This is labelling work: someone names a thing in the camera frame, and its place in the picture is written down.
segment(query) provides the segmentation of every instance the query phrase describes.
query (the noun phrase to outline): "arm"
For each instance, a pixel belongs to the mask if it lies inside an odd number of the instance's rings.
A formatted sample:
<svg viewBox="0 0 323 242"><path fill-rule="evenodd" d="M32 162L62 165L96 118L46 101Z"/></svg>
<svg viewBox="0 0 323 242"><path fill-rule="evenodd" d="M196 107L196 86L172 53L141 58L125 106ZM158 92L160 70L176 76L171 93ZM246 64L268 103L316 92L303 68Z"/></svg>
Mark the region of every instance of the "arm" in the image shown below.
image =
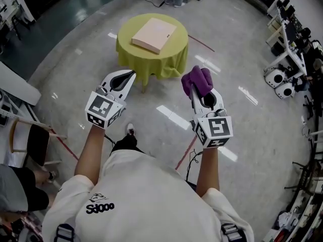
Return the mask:
<svg viewBox="0 0 323 242"><path fill-rule="evenodd" d="M217 148L203 150L196 193L202 197L209 188L215 188L218 191L220 190Z"/></svg>
<svg viewBox="0 0 323 242"><path fill-rule="evenodd" d="M104 129L93 125L74 172L88 177L94 185L99 179L103 140Z"/></svg>

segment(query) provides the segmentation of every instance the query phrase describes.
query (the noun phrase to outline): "green tablecloth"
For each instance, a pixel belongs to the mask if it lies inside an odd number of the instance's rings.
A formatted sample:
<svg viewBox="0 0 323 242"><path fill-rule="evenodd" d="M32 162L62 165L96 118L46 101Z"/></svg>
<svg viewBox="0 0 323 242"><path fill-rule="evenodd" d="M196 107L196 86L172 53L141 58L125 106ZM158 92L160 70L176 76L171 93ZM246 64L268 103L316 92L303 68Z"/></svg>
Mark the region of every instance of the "green tablecloth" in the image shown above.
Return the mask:
<svg viewBox="0 0 323 242"><path fill-rule="evenodd" d="M177 26L160 54L155 54L131 43L131 38L150 18L161 19ZM134 70L137 80L142 81L143 86L146 86L151 74L155 74L158 79L181 76L185 71L188 34L179 21L167 15L138 15L121 27L117 37L117 52L119 52L119 65L128 66Z"/></svg>

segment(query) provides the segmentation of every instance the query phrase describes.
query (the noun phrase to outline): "red line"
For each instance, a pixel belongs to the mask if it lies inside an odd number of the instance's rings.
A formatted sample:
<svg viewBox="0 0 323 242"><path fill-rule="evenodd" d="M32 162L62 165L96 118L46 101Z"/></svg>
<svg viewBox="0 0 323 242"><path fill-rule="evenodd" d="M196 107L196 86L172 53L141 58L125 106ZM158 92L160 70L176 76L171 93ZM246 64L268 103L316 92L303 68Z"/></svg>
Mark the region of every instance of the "red line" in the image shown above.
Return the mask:
<svg viewBox="0 0 323 242"><path fill-rule="evenodd" d="M62 139L60 137L57 137L57 139L61 142L61 144L69 151L69 153L72 154L72 156L79 161L79 158L74 154L74 152L72 152L72 150L62 141Z"/></svg>
<svg viewBox="0 0 323 242"><path fill-rule="evenodd" d="M190 36L190 35L188 35L188 36L189 36L190 38L192 38L192 39L196 40L198 43L202 44L203 46L207 47L209 50L211 50L211 51L215 52L215 50L213 50L212 48L210 48L208 45L204 44L202 41L199 41L198 39L196 39L196 38L194 38L194 37L192 37L192 36Z"/></svg>
<svg viewBox="0 0 323 242"><path fill-rule="evenodd" d="M189 152L189 150L192 148L193 144L195 143L196 138L197 138L197 136L194 136L194 138L193 138L192 142L190 143L190 145L188 146L187 150L185 151L184 156L183 156L183 157L182 157L182 159L177 163L177 166L176 166L175 170L177 170L177 169L179 168L179 166L182 164L182 162L183 162L183 160L185 159L185 157L186 157L187 153Z"/></svg>

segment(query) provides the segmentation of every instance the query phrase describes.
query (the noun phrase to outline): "black shorts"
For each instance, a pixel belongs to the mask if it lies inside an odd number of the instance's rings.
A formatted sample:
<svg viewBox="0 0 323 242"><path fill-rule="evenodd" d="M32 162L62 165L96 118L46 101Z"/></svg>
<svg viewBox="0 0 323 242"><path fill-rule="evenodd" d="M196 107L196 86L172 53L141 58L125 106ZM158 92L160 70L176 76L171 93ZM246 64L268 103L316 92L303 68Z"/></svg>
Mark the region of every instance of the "black shorts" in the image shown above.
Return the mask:
<svg viewBox="0 0 323 242"><path fill-rule="evenodd" d="M44 210L48 207L49 198L46 192L36 187L35 174L30 169L10 167L18 177L22 187L24 188L27 202L28 212Z"/></svg>

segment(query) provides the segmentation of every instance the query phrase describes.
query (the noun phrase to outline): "white machine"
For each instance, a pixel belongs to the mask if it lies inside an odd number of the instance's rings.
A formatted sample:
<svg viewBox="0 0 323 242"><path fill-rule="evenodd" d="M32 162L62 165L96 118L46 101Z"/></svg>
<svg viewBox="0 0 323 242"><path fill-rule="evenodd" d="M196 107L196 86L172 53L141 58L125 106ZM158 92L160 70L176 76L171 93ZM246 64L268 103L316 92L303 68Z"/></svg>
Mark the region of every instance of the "white machine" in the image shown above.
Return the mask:
<svg viewBox="0 0 323 242"><path fill-rule="evenodd" d="M192 107L195 115L192 127L203 148L214 148L225 145L233 136L231 117L227 116L221 95L212 89L200 98L194 84L191 86Z"/></svg>
<svg viewBox="0 0 323 242"><path fill-rule="evenodd" d="M265 76L264 79L267 84L269 84L273 88L276 88L283 82L285 78L285 73L282 70L273 68L271 69L270 73Z"/></svg>
<svg viewBox="0 0 323 242"><path fill-rule="evenodd" d="M288 82L288 83L285 83L285 84L277 87L275 89L275 92L276 92L277 96L280 97L281 99L286 99L293 94L294 90L295 89L293 87L293 84Z"/></svg>
<svg viewBox="0 0 323 242"><path fill-rule="evenodd" d="M108 74L92 91L85 107L86 119L103 129L107 129L125 110L129 90L136 78L132 70L120 70Z"/></svg>

